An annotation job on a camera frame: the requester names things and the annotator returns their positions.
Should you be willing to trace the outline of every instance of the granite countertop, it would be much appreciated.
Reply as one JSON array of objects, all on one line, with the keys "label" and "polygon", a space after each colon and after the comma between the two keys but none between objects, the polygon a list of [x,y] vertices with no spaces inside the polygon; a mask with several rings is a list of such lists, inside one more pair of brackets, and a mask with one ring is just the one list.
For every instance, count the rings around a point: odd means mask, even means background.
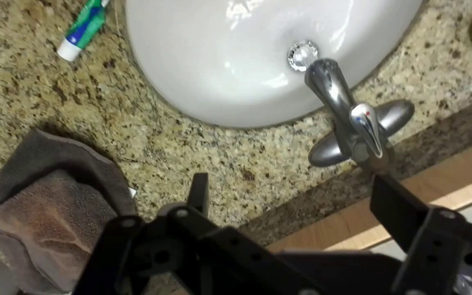
[{"label": "granite countertop", "polygon": [[[31,127],[94,146],[118,163],[149,219],[184,200],[194,172],[209,172],[210,218],[241,225],[350,170],[312,168],[307,154],[330,130],[322,111],[266,129],[205,125],[170,108],[129,57],[118,1],[107,23],[72,63],[56,46],[82,0],[0,0],[0,168]],[[472,0],[431,0],[408,36],[373,77],[360,101],[410,99],[400,142],[472,104]]]}]

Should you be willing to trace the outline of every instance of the toothpaste tube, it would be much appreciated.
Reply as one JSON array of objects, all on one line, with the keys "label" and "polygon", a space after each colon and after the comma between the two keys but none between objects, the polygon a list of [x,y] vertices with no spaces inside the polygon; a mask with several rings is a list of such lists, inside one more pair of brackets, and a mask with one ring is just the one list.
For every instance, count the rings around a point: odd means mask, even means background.
[{"label": "toothpaste tube", "polygon": [[110,0],[88,0],[58,47],[58,55],[73,61],[105,22],[105,6]]}]

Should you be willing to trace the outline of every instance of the brown towel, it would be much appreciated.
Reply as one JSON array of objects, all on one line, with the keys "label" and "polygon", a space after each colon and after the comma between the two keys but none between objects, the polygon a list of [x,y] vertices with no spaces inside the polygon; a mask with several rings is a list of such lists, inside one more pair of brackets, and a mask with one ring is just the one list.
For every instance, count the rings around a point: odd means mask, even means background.
[{"label": "brown towel", "polygon": [[27,293],[70,292],[105,223],[133,214],[118,167],[68,138],[33,130],[0,172],[0,249]]}]

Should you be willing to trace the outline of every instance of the faucet handle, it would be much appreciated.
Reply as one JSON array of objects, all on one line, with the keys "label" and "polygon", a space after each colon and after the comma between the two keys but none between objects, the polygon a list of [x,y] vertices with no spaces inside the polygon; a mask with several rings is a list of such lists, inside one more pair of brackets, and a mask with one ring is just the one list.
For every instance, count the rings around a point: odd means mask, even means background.
[{"label": "faucet handle", "polygon": [[349,113],[349,121],[374,155],[379,159],[382,158],[384,153],[378,129],[378,117],[374,108],[369,103],[357,104]]}]

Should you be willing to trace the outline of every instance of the gray towel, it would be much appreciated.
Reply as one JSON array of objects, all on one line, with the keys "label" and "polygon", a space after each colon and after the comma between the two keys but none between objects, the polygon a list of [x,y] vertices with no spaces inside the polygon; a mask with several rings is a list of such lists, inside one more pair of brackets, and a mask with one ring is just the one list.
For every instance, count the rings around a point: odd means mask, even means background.
[{"label": "gray towel", "polygon": [[27,293],[70,292],[105,223],[135,214],[119,168],[69,138],[32,130],[0,171],[0,249]]}]

